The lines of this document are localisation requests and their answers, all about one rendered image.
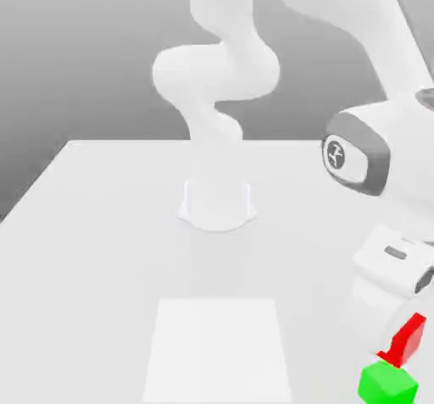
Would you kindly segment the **small green cube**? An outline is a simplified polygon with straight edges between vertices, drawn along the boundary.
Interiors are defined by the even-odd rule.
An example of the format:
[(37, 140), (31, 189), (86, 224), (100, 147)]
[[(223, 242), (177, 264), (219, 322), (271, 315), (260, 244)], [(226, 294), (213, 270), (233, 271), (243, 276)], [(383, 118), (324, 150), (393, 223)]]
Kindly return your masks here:
[(380, 360), (362, 369), (358, 395), (365, 404), (414, 404), (418, 389), (405, 369)]

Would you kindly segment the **small red cube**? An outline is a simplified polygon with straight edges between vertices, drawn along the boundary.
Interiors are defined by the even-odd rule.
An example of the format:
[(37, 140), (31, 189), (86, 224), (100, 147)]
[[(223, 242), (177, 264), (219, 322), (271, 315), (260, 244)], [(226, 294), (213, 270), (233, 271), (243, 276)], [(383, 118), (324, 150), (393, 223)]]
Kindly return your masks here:
[(379, 351), (377, 356), (395, 368), (401, 368), (418, 350), (425, 325), (426, 317), (414, 313), (392, 337), (388, 351)]

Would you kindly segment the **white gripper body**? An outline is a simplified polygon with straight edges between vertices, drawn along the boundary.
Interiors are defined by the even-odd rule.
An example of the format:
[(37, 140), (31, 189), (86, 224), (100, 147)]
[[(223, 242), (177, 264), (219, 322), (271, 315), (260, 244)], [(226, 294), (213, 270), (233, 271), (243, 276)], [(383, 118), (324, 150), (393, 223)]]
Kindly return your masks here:
[(351, 333), (368, 353), (387, 350), (411, 317), (418, 296), (406, 297), (355, 275), (351, 284)]

